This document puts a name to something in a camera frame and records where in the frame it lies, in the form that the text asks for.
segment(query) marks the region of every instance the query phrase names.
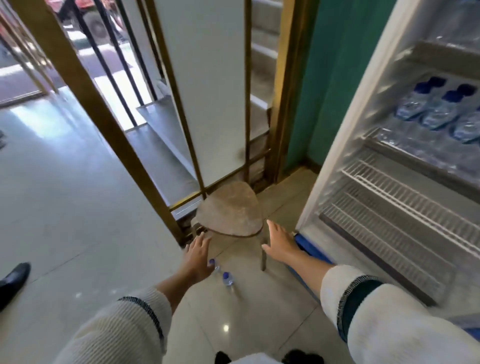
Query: red vehicle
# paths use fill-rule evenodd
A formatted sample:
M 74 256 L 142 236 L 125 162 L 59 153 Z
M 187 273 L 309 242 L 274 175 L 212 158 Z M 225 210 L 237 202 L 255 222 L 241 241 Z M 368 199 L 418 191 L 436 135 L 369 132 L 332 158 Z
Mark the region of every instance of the red vehicle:
M 109 13 L 111 20 L 113 21 L 112 25 L 114 30 L 118 31 L 118 29 L 116 29 L 117 27 L 122 29 L 122 22 L 115 1 L 101 1 Z M 85 20 L 85 23 L 92 33 L 96 43 L 100 45 L 110 41 L 105 25 L 103 24 L 102 18 L 100 17 L 93 0 L 46 0 L 46 2 L 48 5 L 50 5 L 52 10 L 57 13 L 58 18 L 63 25 L 71 25 L 73 30 L 82 32 L 80 25 L 78 24 L 78 21 L 72 12 L 72 6 L 76 5 L 80 10 L 80 13 L 82 14 L 83 19 Z

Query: green wall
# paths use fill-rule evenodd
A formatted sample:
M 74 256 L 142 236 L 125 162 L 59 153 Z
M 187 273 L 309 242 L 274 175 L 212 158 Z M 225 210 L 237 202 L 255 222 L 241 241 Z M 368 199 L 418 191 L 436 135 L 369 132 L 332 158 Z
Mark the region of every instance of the green wall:
M 321 0 L 285 169 L 323 164 L 395 0 Z

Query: black shoe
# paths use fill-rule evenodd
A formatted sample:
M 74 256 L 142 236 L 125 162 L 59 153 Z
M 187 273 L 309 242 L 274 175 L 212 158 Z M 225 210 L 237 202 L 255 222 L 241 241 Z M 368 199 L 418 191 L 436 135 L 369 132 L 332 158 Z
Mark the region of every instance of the black shoe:
M 299 349 L 290 350 L 282 359 L 283 364 L 324 364 L 324 359 L 318 354 L 307 354 Z
M 30 263 L 20 263 L 4 279 L 0 280 L 0 312 L 24 286 L 30 275 Z
M 224 352 L 218 352 L 215 354 L 215 364 L 228 364 L 231 362 L 232 360 Z

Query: wire rack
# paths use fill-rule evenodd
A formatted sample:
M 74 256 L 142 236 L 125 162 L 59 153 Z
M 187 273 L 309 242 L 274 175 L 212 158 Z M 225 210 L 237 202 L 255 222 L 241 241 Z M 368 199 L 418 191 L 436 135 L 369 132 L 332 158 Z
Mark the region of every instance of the wire rack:
M 358 187 L 349 184 L 320 212 L 430 297 L 433 304 L 441 302 L 455 277 L 455 266 L 380 216 L 374 200 L 364 203 L 359 195 Z
M 342 172 L 377 196 L 480 259 L 480 227 L 375 167 L 376 154 L 366 151 Z

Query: blue bottle cap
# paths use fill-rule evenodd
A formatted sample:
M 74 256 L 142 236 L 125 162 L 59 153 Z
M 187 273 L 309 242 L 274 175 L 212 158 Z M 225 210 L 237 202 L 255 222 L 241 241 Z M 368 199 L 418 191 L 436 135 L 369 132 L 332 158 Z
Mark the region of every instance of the blue bottle cap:
M 442 97 L 442 100 L 448 102 L 460 102 L 463 99 L 463 95 L 458 93 L 457 91 L 447 91 L 445 95 Z
M 430 77 L 430 80 L 428 80 L 428 83 L 432 87 L 443 87 L 446 82 L 447 82 L 446 78 L 436 77 L 436 76 Z
M 432 85 L 429 84 L 428 82 L 420 82 L 418 83 L 413 91 L 415 91 L 417 94 L 429 94 L 430 90 L 432 89 Z
M 461 84 L 456 90 L 462 96 L 472 96 L 477 92 L 477 88 L 470 84 Z

